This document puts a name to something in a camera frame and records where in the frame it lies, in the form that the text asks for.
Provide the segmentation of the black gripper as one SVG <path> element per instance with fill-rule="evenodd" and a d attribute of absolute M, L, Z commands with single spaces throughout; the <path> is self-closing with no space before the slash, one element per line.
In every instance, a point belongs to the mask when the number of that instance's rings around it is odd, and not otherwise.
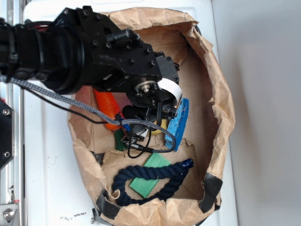
<path fill-rule="evenodd" d="M 139 108 L 156 109 L 155 121 L 173 119 L 182 100 L 179 65 L 163 52 L 143 56 L 125 70 L 126 94 Z"/>

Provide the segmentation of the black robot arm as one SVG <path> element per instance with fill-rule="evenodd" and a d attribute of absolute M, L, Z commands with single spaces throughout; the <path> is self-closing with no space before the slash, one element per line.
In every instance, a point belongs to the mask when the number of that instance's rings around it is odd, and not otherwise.
<path fill-rule="evenodd" d="M 66 8 L 52 22 L 1 19 L 0 79 L 24 88 L 37 80 L 55 97 L 83 86 L 125 93 L 157 121 L 174 118 L 182 98 L 178 64 L 90 6 Z"/>

